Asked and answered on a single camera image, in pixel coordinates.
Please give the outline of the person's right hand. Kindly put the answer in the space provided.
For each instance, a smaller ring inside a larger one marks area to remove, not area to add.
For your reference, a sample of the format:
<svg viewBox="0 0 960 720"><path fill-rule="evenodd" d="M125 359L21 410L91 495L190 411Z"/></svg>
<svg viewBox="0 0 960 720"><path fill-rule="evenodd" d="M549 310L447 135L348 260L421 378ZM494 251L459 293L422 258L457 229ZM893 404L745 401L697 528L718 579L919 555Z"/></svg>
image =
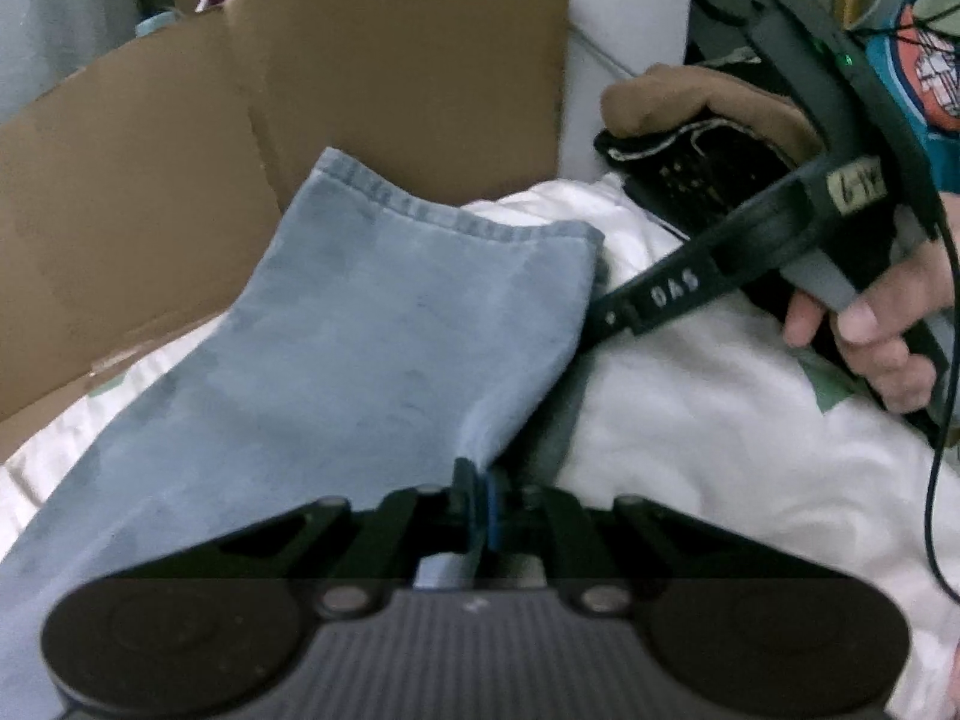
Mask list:
<svg viewBox="0 0 960 720"><path fill-rule="evenodd" d="M830 319L836 348L853 374L904 415L929 405L934 362L917 355L903 338L921 319L955 304L949 255L942 241L924 242Z"/></svg>

